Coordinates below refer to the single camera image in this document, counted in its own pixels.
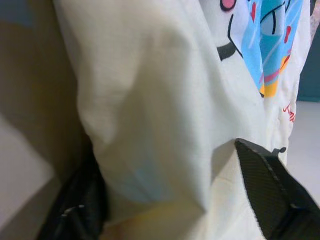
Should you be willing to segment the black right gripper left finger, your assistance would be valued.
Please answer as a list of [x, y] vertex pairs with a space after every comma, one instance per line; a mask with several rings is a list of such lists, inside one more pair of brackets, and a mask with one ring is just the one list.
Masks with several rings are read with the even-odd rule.
[[97, 240], [109, 215], [106, 184], [93, 152], [62, 186], [38, 240]]

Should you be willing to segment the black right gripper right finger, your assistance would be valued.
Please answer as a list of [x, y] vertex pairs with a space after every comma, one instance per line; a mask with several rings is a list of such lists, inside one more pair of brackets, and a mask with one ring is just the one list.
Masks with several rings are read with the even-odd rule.
[[248, 140], [234, 142], [250, 206], [267, 240], [318, 240], [320, 208], [279, 159]]

